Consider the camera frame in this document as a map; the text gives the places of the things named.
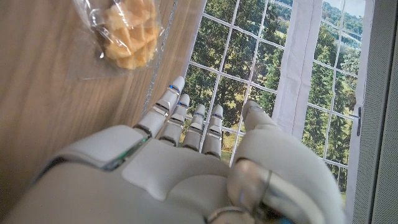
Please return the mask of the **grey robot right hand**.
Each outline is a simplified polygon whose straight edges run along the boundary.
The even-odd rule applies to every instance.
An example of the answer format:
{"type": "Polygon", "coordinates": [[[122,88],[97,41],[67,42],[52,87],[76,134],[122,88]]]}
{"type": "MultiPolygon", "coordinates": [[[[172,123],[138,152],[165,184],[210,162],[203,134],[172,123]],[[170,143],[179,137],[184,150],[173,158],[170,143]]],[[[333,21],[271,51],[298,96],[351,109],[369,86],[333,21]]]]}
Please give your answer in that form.
{"type": "Polygon", "coordinates": [[[197,106],[176,78],[133,127],[117,125],[56,153],[5,223],[344,223],[336,180],[255,102],[231,164],[223,109],[197,106]]]}

